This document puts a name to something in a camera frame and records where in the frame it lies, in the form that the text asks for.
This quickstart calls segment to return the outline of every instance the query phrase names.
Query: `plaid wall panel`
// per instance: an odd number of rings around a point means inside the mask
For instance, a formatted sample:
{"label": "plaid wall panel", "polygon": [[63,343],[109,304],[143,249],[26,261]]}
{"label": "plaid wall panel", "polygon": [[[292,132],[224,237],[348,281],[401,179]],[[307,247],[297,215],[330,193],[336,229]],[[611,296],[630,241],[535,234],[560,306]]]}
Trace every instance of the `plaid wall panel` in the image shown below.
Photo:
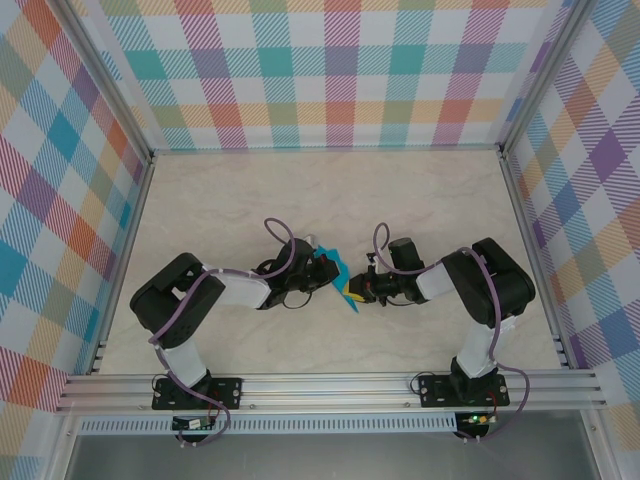
{"label": "plaid wall panel", "polygon": [[44,0],[0,0],[0,478],[90,354],[143,164]]}
{"label": "plaid wall panel", "polygon": [[544,42],[538,50],[538,54],[536,55],[535,60],[531,64],[529,68],[529,72],[527,73],[524,82],[522,82],[522,86],[518,91],[518,96],[513,102],[511,109],[509,110],[509,115],[507,115],[507,119],[502,125],[502,129],[500,130],[500,134],[498,135],[498,142],[503,143],[507,133],[511,129],[511,125],[513,125],[513,121],[516,118],[516,115],[520,111],[520,107],[522,106],[522,102],[527,98],[531,88],[535,84],[538,74],[540,73],[540,68],[544,64],[544,61],[547,59],[547,55],[551,51],[551,47],[556,37],[562,30],[565,20],[571,11],[571,8],[575,4],[576,0],[563,0],[562,6],[558,10],[556,14],[556,18],[554,18],[551,28],[547,32],[547,36],[544,38]]}
{"label": "plaid wall panel", "polygon": [[600,0],[511,158],[561,319],[640,475],[640,2]]}
{"label": "plaid wall panel", "polygon": [[493,144],[562,0],[74,3],[150,142],[197,150]]}

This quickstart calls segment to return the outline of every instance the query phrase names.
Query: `vent grille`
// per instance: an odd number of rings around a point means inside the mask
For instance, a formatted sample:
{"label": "vent grille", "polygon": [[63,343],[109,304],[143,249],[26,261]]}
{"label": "vent grille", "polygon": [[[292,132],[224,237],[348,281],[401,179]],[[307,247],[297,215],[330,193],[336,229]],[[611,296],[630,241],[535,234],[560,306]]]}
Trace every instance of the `vent grille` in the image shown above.
{"label": "vent grille", "polygon": [[[84,417],[80,435],[174,435],[170,416]],[[224,422],[218,422],[218,431]],[[243,415],[231,417],[228,434],[454,432],[454,413]]]}

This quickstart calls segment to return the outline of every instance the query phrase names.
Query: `aluminum frame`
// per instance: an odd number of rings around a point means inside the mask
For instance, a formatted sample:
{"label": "aluminum frame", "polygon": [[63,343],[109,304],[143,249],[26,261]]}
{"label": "aluminum frame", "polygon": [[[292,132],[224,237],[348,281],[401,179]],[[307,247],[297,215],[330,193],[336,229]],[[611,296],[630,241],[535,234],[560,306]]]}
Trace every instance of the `aluminum frame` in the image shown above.
{"label": "aluminum frame", "polygon": [[[80,436],[175,435],[173,416],[88,415],[81,417]],[[210,432],[218,433],[225,421]],[[235,413],[225,435],[318,435],[333,433],[452,433],[458,429],[453,412],[402,412],[385,414],[321,413],[305,415]]]}
{"label": "aluminum frame", "polygon": [[[486,151],[495,150],[496,146],[491,143],[465,143],[463,145],[431,145],[431,146],[409,146],[409,147],[280,147],[280,148],[260,148],[250,150],[251,154],[260,155],[262,153],[335,153],[335,152],[422,152],[422,151]],[[156,149],[156,156],[172,156],[181,157],[187,155],[210,155],[213,153],[221,153],[220,150],[214,150],[209,148],[202,148],[198,150],[166,150]],[[234,153],[247,153],[247,149],[226,149],[225,155]]]}
{"label": "aluminum frame", "polygon": [[[524,395],[523,378],[504,372],[512,411]],[[528,410],[584,410],[606,406],[591,370],[532,370]],[[241,377],[242,414],[322,414],[469,412],[473,407],[421,408],[409,389],[414,373],[246,374]],[[151,410],[153,375],[89,375],[69,377],[58,412],[66,415],[158,415]],[[174,411],[174,415],[206,415],[206,410]]]}
{"label": "aluminum frame", "polygon": [[[114,109],[116,117],[123,124],[127,135],[135,143],[136,149],[146,158],[149,167],[141,185],[140,196],[136,204],[130,230],[128,232],[123,255],[117,267],[114,287],[106,308],[104,321],[98,336],[96,355],[90,357],[91,365],[87,372],[97,373],[101,359],[100,350],[106,346],[115,305],[120,294],[128,260],[131,254],[135,234],[142,215],[144,202],[151,184],[153,162],[151,148],[146,142],[131,111],[124,102],[104,66],[99,53],[89,40],[82,23],[69,7],[68,0],[48,0],[49,4],[65,26],[74,46],[81,54],[83,62],[93,75],[107,102]],[[507,138],[505,149],[510,151],[524,133],[533,112],[542,100],[546,88],[566,57],[573,40],[597,2],[578,0],[570,13],[561,34],[552,46],[552,52],[536,79],[534,88],[520,110]],[[524,212],[522,200],[518,196],[513,177],[506,159],[502,159],[501,168],[509,190],[516,219],[521,230],[529,260],[534,270],[540,296],[552,331],[561,339],[566,332],[556,316],[556,306],[546,285],[540,259],[533,242]],[[569,365],[575,365],[575,357],[564,350]],[[529,371],[532,380],[532,394],[527,410],[580,410],[598,467],[604,478],[621,478],[611,453],[611,446],[605,435],[605,423],[602,409],[606,408],[603,392],[600,390],[595,374],[590,370],[552,370]],[[407,413],[407,412],[461,412],[471,409],[439,408],[422,409],[419,400],[408,390],[407,382],[413,373],[374,373],[341,375],[240,375],[245,379],[241,415],[308,415],[317,413],[343,414],[345,416],[371,413]],[[511,392],[512,405],[503,410],[514,410],[522,399],[523,381],[516,374],[506,372],[507,385]],[[63,392],[58,409],[59,434],[54,456],[48,464],[45,478],[64,477],[71,458],[75,439],[80,432],[82,419],[86,415],[104,415],[107,417],[131,417],[157,415],[148,406],[151,395],[151,375],[90,375],[72,376]],[[189,415],[206,413],[205,411],[172,412]]]}

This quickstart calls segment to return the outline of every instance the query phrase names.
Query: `yellow object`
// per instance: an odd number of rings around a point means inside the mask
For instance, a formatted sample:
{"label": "yellow object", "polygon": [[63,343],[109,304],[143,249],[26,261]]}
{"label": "yellow object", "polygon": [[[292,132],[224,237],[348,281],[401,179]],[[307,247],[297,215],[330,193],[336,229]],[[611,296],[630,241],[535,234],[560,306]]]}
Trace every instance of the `yellow object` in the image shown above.
{"label": "yellow object", "polygon": [[342,290],[342,294],[345,297],[352,298],[356,302],[365,303],[364,302],[364,297],[358,295],[357,293],[351,293],[349,291],[349,284],[348,283],[344,286],[344,289]]}

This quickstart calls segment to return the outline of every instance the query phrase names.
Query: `gray floor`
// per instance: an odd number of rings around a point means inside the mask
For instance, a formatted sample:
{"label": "gray floor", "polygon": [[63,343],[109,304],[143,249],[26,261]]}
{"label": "gray floor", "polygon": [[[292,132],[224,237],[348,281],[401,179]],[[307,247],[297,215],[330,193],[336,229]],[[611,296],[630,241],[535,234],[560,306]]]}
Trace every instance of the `gray floor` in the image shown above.
{"label": "gray floor", "polygon": [[501,436],[227,435],[200,449],[175,438],[80,437],[67,480],[591,480],[578,412],[529,412]]}
{"label": "gray floor", "polygon": [[[160,157],[101,373],[160,371],[149,332],[128,308],[132,294],[184,251],[215,267],[273,258],[280,245],[263,229],[268,216],[338,248],[352,275],[366,269],[380,221],[392,238],[412,237],[425,263],[492,236],[529,270],[492,151]],[[539,300],[521,321],[500,360],[558,368]],[[219,373],[447,370],[471,322],[455,293],[406,308],[362,305],[356,314],[326,287],[297,311],[214,308],[195,338]]]}

